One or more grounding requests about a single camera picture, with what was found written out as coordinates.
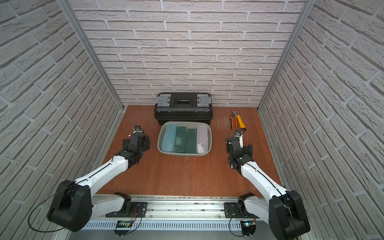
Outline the grey-blue pencil case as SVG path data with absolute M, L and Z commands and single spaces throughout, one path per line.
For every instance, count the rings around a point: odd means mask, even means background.
M 161 145 L 161 150 L 163 152 L 172 153 L 175 147 L 175 139 L 177 133 L 177 126 L 174 124 L 166 125 L 164 128 L 164 136 Z

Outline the dark green translucent pencil case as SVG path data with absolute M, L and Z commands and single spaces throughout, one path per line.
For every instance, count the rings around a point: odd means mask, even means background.
M 184 154 L 186 152 L 187 128 L 177 127 L 175 137 L 175 153 Z

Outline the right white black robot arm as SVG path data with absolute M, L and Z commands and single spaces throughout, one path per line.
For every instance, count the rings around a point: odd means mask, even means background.
M 253 215 L 263 220 L 278 240 L 293 240 L 311 230 L 300 194 L 288 191 L 270 178 L 252 158 L 252 145 L 243 146 L 242 137 L 226 139 L 231 169 L 254 185 L 262 194 L 260 200 L 252 193 L 238 197 L 238 217 Z

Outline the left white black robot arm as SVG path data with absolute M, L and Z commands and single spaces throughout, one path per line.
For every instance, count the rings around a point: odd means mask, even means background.
M 122 193 L 99 195 L 98 191 L 117 175 L 137 165 L 149 148 L 149 136 L 140 126 L 135 126 L 130 137 L 123 141 L 122 150 L 109 161 L 83 177 L 59 184 L 47 214 L 48 221 L 77 232 L 102 215 L 133 215 L 131 196 Z

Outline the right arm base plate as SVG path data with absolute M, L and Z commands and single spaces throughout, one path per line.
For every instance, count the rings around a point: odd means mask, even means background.
M 240 203 L 224 203 L 225 218 L 231 219 L 234 218 L 246 218 L 246 219 L 259 219 L 258 216 L 250 214 L 246 211 L 245 207 L 242 207 Z

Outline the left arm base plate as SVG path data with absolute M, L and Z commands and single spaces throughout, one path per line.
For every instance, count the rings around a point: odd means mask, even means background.
M 107 218 L 145 217 L 148 202 L 125 202 L 120 211 L 106 214 Z

